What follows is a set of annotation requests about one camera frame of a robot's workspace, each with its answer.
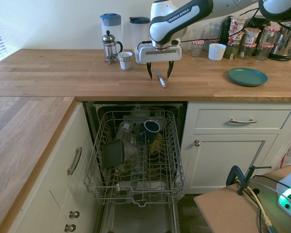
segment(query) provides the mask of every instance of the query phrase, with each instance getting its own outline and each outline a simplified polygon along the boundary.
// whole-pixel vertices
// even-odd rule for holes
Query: kettle
[[[286,22],[283,24],[291,28],[291,22]],[[279,34],[275,40],[274,47],[268,58],[276,61],[291,60],[291,31],[284,27],[281,27]]]
[[[110,34],[110,31],[106,31],[106,35],[102,37],[103,48],[105,51],[105,62],[112,63],[112,61],[118,61],[117,54],[123,51],[123,45],[119,41],[115,41],[115,37]],[[116,44],[120,45],[120,52],[116,53]]]

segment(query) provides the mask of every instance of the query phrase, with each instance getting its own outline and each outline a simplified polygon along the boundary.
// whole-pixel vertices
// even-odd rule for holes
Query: french press
[[[102,37],[103,48],[105,50],[105,62],[111,64],[112,61],[117,61],[116,44],[120,45],[120,52],[123,51],[123,45],[121,42],[115,41],[115,37],[110,34],[110,31],[106,33],[107,34]]]

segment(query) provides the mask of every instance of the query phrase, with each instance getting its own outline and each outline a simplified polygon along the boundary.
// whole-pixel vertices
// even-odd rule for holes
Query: dishwasher
[[[88,119],[95,140],[84,184],[104,206],[99,232],[179,233],[177,201],[185,182],[177,127],[183,128],[185,106],[91,102],[87,106],[95,116]],[[159,137],[150,145],[137,140],[147,120],[160,125]],[[115,141],[122,122],[132,126],[129,144],[136,150],[123,164],[106,168],[103,147]]]

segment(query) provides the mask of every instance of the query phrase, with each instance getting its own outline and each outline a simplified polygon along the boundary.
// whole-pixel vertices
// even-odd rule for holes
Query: dishwasher rack
[[[166,110],[141,112],[147,112],[150,117],[130,116],[130,111],[110,111],[100,121],[84,184],[101,204],[112,201],[145,207],[147,204],[176,203],[183,196],[185,183],[174,114]],[[147,145],[146,139],[138,142],[137,136],[133,136],[130,143],[138,150],[129,162],[102,168],[102,145],[114,140],[120,123],[125,120],[138,126],[148,119],[164,126],[157,148]],[[102,176],[100,183],[95,177],[98,169]]]

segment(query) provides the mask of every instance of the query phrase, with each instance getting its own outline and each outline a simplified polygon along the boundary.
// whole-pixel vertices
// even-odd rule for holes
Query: drawer handle
[[[79,147],[76,149],[76,156],[74,157],[71,168],[67,169],[68,175],[72,175],[74,171],[76,170],[81,158],[81,154],[82,154],[82,147]]]
[[[74,232],[76,230],[76,225],[72,224],[72,225],[65,225],[65,232]]]
[[[194,141],[194,146],[199,147],[201,145],[201,142],[199,140]]]
[[[69,218],[78,218],[78,217],[80,217],[79,211],[75,211],[75,212],[70,211]]]
[[[253,120],[253,119],[250,119],[248,121],[242,121],[242,120],[234,120],[234,119],[231,119],[230,121],[231,123],[237,123],[237,124],[253,124],[253,123],[256,123],[257,121],[256,120]]]

